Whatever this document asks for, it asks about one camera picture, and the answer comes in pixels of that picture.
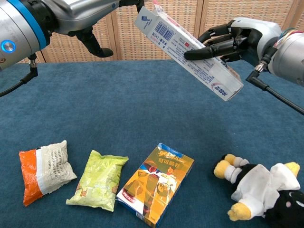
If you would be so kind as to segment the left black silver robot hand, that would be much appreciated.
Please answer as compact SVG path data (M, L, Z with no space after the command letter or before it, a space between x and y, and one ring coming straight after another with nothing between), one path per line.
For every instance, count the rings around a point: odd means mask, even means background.
M101 48L93 34L93 25L117 8L124 6L137 7L140 11L143 0L45 0L57 20L55 32L76 36L94 56L111 57L113 51Z

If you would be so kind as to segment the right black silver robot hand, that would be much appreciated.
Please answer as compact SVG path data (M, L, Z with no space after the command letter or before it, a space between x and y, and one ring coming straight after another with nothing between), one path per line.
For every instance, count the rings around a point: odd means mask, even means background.
M256 66L281 33L277 23L237 17L205 31L198 39L205 47L187 51L184 57L191 61L220 57L225 63L244 60Z

